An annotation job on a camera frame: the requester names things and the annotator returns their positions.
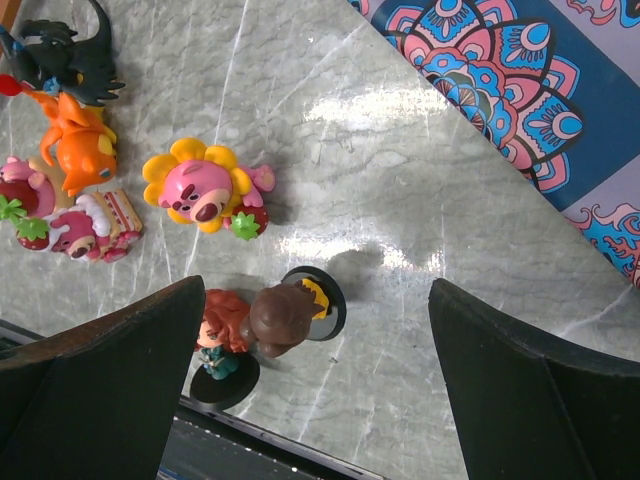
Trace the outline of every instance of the doll face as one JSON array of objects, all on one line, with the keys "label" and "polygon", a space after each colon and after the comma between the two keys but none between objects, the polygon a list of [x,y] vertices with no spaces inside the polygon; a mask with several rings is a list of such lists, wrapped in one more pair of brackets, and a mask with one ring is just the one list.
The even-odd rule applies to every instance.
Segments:
[{"label": "doll face", "polygon": [[222,345],[222,342],[218,340],[217,333],[211,330],[209,322],[202,322],[200,324],[200,333],[198,334],[197,342],[202,348],[216,348]]}]

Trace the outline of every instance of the pink bear figurine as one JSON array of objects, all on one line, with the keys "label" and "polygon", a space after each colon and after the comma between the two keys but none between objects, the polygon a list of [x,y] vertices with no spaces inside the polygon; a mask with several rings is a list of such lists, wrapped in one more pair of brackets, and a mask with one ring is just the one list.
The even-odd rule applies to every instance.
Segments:
[{"label": "pink bear figurine", "polygon": [[81,195],[76,205],[43,219],[44,238],[18,237],[30,250],[57,252],[76,260],[114,262],[140,238],[142,223],[122,190]]},{"label": "pink bear figurine", "polygon": [[205,233],[228,227],[237,207],[261,208],[261,192],[275,188],[268,165],[238,165],[230,149],[207,147],[194,138],[178,140],[170,153],[150,159],[142,175],[149,182],[147,203],[167,209],[177,223],[198,224]]},{"label": "pink bear figurine", "polygon": [[62,170],[50,167],[39,158],[23,161],[9,157],[7,164],[0,168],[0,194],[7,200],[17,198],[24,204],[25,197],[36,194],[37,207],[27,212],[29,217],[43,218],[59,208],[73,205],[73,197],[62,191],[63,182]]}]

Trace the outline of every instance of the doll head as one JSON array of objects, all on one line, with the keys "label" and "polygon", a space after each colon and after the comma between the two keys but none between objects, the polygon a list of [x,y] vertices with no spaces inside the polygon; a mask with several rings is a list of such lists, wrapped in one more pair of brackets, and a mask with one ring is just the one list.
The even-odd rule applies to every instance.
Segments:
[{"label": "doll head", "polygon": [[196,351],[220,345],[233,353],[249,350],[249,344],[240,336],[240,322],[248,314],[249,305],[235,292],[207,290]]}]

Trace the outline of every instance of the teal dress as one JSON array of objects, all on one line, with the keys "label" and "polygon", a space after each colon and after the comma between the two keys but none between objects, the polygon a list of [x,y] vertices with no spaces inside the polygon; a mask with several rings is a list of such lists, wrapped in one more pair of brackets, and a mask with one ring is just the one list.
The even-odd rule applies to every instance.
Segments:
[{"label": "teal dress", "polygon": [[222,345],[216,348],[203,348],[200,352],[204,357],[204,369],[214,380],[224,380],[240,366],[236,354],[227,352]]}]

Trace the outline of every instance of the orange fox figurine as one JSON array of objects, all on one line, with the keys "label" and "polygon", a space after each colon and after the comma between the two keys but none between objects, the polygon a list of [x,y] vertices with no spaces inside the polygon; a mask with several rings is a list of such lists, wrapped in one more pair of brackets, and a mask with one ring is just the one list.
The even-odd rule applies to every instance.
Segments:
[{"label": "orange fox figurine", "polygon": [[40,104],[51,123],[40,142],[40,154],[53,166],[50,149],[58,144],[56,156],[66,174],[63,190],[76,195],[85,187],[113,178],[116,173],[113,146],[117,138],[102,122],[101,109],[82,108],[75,98],[64,92],[58,98],[33,91],[25,93]]}]

